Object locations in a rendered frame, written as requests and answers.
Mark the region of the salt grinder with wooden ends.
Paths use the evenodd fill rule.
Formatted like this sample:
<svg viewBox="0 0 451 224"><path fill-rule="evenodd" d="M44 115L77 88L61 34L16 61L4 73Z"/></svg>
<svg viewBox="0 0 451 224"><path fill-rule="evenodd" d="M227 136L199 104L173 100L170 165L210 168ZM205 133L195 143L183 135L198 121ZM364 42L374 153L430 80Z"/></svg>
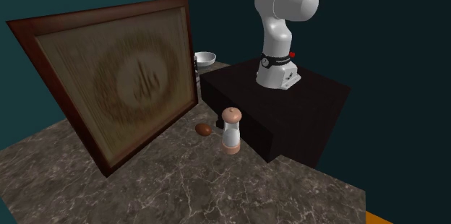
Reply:
<svg viewBox="0 0 451 224"><path fill-rule="evenodd" d="M242 114L238 108L228 107L221 115L224 123L222 136L222 149L225 154L234 155L241 147L239 122Z"/></svg>

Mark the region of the brown egg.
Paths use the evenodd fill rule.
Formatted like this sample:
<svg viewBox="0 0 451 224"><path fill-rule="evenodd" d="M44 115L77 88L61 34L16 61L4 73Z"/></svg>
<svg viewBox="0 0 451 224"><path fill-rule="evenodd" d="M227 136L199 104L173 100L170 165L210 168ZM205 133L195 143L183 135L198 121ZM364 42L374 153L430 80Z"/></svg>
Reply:
<svg viewBox="0 0 451 224"><path fill-rule="evenodd" d="M212 133L212 129L208 124L197 124L195 131L203 137L209 136Z"/></svg>

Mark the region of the white bowl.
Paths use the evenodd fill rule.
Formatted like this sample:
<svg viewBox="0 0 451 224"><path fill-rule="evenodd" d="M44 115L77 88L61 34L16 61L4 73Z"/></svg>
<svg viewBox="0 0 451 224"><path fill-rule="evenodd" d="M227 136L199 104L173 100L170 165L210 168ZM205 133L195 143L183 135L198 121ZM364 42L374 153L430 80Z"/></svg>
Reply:
<svg viewBox="0 0 451 224"><path fill-rule="evenodd" d="M209 51L199 51L195 52L197 66L198 67L206 67L215 63L216 55Z"/></svg>

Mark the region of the black robot stand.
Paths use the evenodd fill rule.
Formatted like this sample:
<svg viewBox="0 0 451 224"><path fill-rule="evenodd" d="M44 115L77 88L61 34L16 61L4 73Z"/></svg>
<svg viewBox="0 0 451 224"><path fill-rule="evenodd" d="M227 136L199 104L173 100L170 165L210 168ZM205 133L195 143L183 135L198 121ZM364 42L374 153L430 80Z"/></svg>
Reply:
<svg viewBox="0 0 451 224"><path fill-rule="evenodd" d="M252 59L201 74L202 100L218 116L238 108L241 138L266 162L284 155L315 168L350 87L300 68L294 86L268 89L256 81L258 65Z"/></svg>

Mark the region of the brown framed picture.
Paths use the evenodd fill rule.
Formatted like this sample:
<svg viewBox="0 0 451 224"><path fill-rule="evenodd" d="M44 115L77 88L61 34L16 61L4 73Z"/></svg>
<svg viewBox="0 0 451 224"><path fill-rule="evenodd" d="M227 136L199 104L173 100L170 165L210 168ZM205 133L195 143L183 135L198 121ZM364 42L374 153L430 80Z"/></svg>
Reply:
<svg viewBox="0 0 451 224"><path fill-rule="evenodd" d="M104 176L198 103L188 0L8 26Z"/></svg>

